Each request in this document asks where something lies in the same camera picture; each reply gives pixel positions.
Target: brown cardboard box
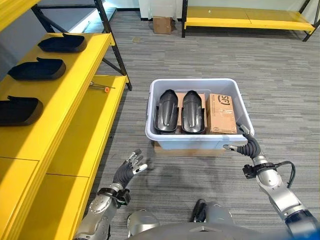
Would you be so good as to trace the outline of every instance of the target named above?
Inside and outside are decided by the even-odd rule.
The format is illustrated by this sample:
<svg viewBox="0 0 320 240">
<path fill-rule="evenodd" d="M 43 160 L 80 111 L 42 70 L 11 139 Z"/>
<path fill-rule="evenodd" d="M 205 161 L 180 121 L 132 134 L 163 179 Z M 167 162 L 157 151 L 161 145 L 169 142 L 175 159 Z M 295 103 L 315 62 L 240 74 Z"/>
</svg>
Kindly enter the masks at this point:
<svg viewBox="0 0 320 240">
<path fill-rule="evenodd" d="M 236 134 L 237 126 L 231 96 L 209 94 L 206 101 L 207 134 Z"/>
<path fill-rule="evenodd" d="M 182 113 L 182 105 L 183 105 L 183 101 L 184 101 L 184 97 L 185 95 L 187 94 L 186 92 L 176 92 L 175 93 L 176 96 L 178 97 L 178 108 L 179 108 L 179 112 L 178 112 L 178 123 L 177 123 L 177 133 L 181 133 L 181 124 L 182 124 L 182 121 L 181 121 L 181 113 Z M 202 108 L 204 109 L 204 131 L 206 131 L 207 129 L 207 110 L 206 110 L 206 96 L 204 93 L 198 93 L 199 97 L 201 98 L 201 105 L 202 105 Z"/>
<path fill-rule="evenodd" d="M 153 31 L 155 34 L 171 34 L 172 18 L 167 16 L 153 17 Z"/>
</svg>

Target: silver robot arm segment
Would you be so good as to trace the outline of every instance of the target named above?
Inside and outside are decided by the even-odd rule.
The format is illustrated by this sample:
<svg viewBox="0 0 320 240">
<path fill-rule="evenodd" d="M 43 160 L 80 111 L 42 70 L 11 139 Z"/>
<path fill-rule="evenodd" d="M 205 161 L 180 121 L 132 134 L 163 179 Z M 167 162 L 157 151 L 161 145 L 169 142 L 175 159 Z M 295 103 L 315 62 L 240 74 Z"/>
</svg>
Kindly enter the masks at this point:
<svg viewBox="0 0 320 240">
<path fill-rule="evenodd" d="M 243 132 L 243 136 L 247 138 L 248 143 L 244 146 L 224 145 L 223 147 L 249 156 L 252 159 L 253 166 L 247 164 L 242 169 L 245 177 L 247 179 L 256 179 L 260 189 L 269 197 L 270 203 L 293 236 L 316 231 L 319 227 L 318 221 L 290 189 L 295 177 L 293 163 L 289 161 L 277 164 L 268 162 L 249 129 L 244 125 L 239 125 L 239 129 Z M 292 167 L 287 186 L 277 172 L 277 168 L 284 164 L 291 164 Z"/>
<path fill-rule="evenodd" d="M 83 218 L 74 240 L 106 240 L 110 236 L 110 223 L 117 209 L 130 201 L 129 190 L 126 186 L 137 173 L 147 169 L 141 164 L 143 156 L 137 149 L 118 168 L 113 183 L 99 190 L 95 199 L 90 203 L 87 215 Z"/>
</svg>

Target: white wall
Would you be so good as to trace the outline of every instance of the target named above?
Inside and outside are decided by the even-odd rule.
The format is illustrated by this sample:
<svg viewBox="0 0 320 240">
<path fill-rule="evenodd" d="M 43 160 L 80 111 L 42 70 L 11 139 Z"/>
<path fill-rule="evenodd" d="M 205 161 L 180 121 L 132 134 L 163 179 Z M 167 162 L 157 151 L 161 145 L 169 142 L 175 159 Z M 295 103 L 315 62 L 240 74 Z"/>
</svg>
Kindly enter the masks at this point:
<svg viewBox="0 0 320 240">
<path fill-rule="evenodd" d="M 118 9 L 138 9 L 139 0 L 106 0 L 114 8 Z"/>
<path fill-rule="evenodd" d="M 139 8 L 139 0 L 108 0 L 117 8 Z M 42 0 L 39 5 L 94 4 L 93 0 Z M 69 31 L 88 16 L 92 8 L 43 9 L 43 13 Z M 31 10 L 21 15 L 0 32 L 0 81 L 8 70 L 35 45 L 46 33 Z"/>
<path fill-rule="evenodd" d="M 176 17 L 182 16 L 182 2 L 176 1 Z M 274 9 L 298 11 L 305 0 L 188 0 L 189 6 L 212 6 L 251 9 Z M 148 18 L 150 0 L 139 0 L 141 18 Z M 310 22 L 314 22 L 318 0 L 311 0 L 303 15 Z"/>
<path fill-rule="evenodd" d="M 94 4 L 93 0 L 42 0 L 39 5 Z M 79 21 L 89 15 L 92 8 L 43 9 L 44 15 L 69 31 Z"/>
</svg>

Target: black plastic part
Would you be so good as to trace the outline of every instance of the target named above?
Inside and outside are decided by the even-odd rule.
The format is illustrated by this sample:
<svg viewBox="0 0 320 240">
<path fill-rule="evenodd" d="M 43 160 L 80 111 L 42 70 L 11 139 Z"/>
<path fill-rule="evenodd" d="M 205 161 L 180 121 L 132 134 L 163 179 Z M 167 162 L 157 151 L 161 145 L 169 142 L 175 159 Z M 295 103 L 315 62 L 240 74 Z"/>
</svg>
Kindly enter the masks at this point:
<svg viewBox="0 0 320 240">
<path fill-rule="evenodd" d="M 42 114 L 44 105 L 35 97 L 8 96 L 0 101 L 0 126 L 25 126 L 33 124 Z"/>
<path fill-rule="evenodd" d="M 272 162 L 266 162 L 255 166 L 246 164 L 242 168 L 242 171 L 247 179 L 253 179 L 259 172 L 267 169 L 274 169 L 275 171 L 277 171 L 276 166 Z"/>
<path fill-rule="evenodd" d="M 134 177 L 132 166 L 129 162 L 124 163 L 118 168 L 113 177 L 113 183 L 121 184 L 125 189 L 130 180 Z"/>
<path fill-rule="evenodd" d="M 203 223 L 206 219 L 206 207 L 206 201 L 199 199 L 193 208 L 190 222 Z"/>
<path fill-rule="evenodd" d="M 24 62 L 11 68 L 8 74 L 15 80 L 54 80 L 66 71 L 61 59 L 36 58 L 34 62 Z"/>
<path fill-rule="evenodd" d="M 84 36 L 63 33 L 62 37 L 50 37 L 42 40 L 38 46 L 45 52 L 79 53 L 86 49 L 87 42 Z"/>
<path fill-rule="evenodd" d="M 162 133 L 174 132 L 178 124 L 178 112 L 178 97 L 175 91 L 166 90 L 156 107 L 154 128 Z"/>
<path fill-rule="evenodd" d="M 205 130 L 205 109 L 196 91 L 188 91 L 183 98 L 181 127 L 187 134 L 202 134 Z"/>
<path fill-rule="evenodd" d="M 116 196 L 117 195 L 117 191 L 110 188 L 110 187 L 103 187 L 101 188 L 98 192 L 98 195 L 110 195 L 110 196 Z"/>
<path fill-rule="evenodd" d="M 130 190 L 129 189 L 124 189 L 124 190 L 120 190 L 116 196 L 116 198 L 121 201 L 122 203 L 120 205 L 128 205 L 130 200 L 131 200 L 131 196 L 130 196 Z"/>
</svg>

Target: yellow shelf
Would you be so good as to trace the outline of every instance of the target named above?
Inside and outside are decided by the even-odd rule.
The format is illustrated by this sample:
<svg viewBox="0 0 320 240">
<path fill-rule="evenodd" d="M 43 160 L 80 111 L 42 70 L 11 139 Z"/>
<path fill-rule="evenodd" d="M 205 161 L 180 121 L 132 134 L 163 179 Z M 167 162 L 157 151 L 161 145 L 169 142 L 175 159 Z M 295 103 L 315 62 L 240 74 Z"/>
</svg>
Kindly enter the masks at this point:
<svg viewBox="0 0 320 240">
<path fill-rule="evenodd" d="M 79 225 L 127 82 L 95 76 L 109 93 L 88 89 L 54 155 L 19 240 L 68 240 Z"/>
<path fill-rule="evenodd" d="M 0 0 L 0 32 L 40 0 Z"/>
<path fill-rule="evenodd" d="M 87 177 L 46 174 L 18 239 L 72 239 L 87 185 Z"/>
<path fill-rule="evenodd" d="M 25 207 L 20 199 L 28 197 L 26 188 L 37 164 L 38 161 L 0 157 L 0 239 L 8 237 L 7 230 Z"/>
<path fill-rule="evenodd" d="M 315 30 L 296 11 L 209 6 L 188 6 L 184 28 L 187 26 Z"/>
<path fill-rule="evenodd" d="M 48 33 L 44 38 L 60 36 Z M 8 95 L 16 97 L 35 97 L 44 105 L 41 117 L 29 126 L 0 127 L 0 158 L 29 160 L 36 162 L 28 181 L 16 178 L 20 188 L 14 189 L 8 181 L 1 179 L 1 189 L 15 191 L 20 195 L 14 205 L 5 202 L 0 205 L 0 213 L 14 214 L 4 219 L 5 237 L 14 240 L 30 209 L 37 190 L 48 170 L 51 160 L 75 114 L 109 45 L 114 44 L 110 34 L 84 34 L 87 47 L 81 53 L 48 53 L 35 46 L 21 62 L 34 61 L 36 57 L 60 58 L 66 65 L 66 72 L 56 80 L 17 81 L 7 75 L 0 82 L 0 100 Z M 24 171 L 0 165 L 0 172 L 8 176 L 20 176 Z"/>
</svg>

